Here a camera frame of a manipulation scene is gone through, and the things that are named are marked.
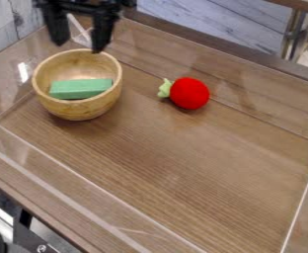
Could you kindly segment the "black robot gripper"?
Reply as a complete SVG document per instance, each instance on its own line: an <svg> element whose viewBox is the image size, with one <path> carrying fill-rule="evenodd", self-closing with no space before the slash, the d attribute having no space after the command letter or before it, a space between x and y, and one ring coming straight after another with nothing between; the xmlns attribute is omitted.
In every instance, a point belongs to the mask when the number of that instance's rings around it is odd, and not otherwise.
<svg viewBox="0 0 308 253"><path fill-rule="evenodd" d="M137 6L137 0L100 0L97 4L88 0L33 0L36 7L43 9L51 41L64 45L69 40L69 24L67 12L93 15L92 19L92 51L100 53L111 43L115 24L120 20L124 7Z"/></svg>

